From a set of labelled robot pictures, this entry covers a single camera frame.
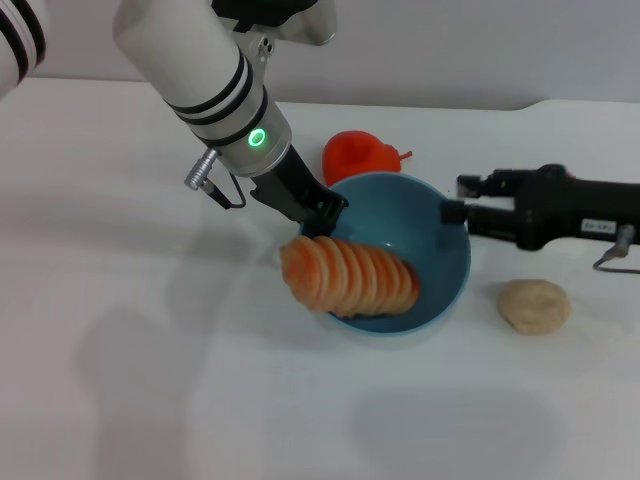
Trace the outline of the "red toy pepper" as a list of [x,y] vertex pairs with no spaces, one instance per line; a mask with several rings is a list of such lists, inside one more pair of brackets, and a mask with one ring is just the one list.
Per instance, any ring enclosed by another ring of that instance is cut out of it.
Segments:
[[400,153],[375,135],[364,131],[343,131],[334,135],[322,153],[322,172],[327,186],[371,172],[399,173],[402,162],[413,155]]

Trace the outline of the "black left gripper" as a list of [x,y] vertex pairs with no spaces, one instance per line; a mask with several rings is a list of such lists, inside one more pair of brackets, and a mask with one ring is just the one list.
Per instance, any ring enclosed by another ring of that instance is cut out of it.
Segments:
[[344,196],[318,182],[294,147],[271,170],[252,181],[255,188],[250,194],[255,200],[294,222],[315,219],[315,235],[331,235],[348,207]]

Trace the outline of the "beige round bun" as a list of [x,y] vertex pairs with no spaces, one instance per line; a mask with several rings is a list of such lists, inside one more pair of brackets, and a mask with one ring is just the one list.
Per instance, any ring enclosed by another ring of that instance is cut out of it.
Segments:
[[558,285],[541,279],[507,282],[498,297],[497,309],[511,327],[527,336],[554,333],[572,314],[567,293]]

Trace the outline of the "blue bowl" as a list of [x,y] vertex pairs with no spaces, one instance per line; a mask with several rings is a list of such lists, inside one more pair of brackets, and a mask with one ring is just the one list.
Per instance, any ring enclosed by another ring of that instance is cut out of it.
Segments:
[[393,337],[446,316],[466,286],[471,246],[464,226],[441,222],[444,195],[415,177],[388,172],[353,176],[331,190],[349,202],[333,236],[395,253],[414,269],[421,290],[416,305],[400,315],[346,319],[317,313],[316,319],[358,334]]

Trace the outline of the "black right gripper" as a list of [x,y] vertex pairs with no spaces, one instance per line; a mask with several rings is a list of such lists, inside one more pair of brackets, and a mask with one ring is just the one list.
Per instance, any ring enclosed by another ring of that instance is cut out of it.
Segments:
[[631,225],[640,244],[640,183],[577,178],[560,164],[535,170],[499,169],[486,177],[459,175],[458,198],[506,197],[514,208],[442,203],[443,224],[464,224],[471,234],[511,241],[538,251],[561,238],[616,240],[618,229]]

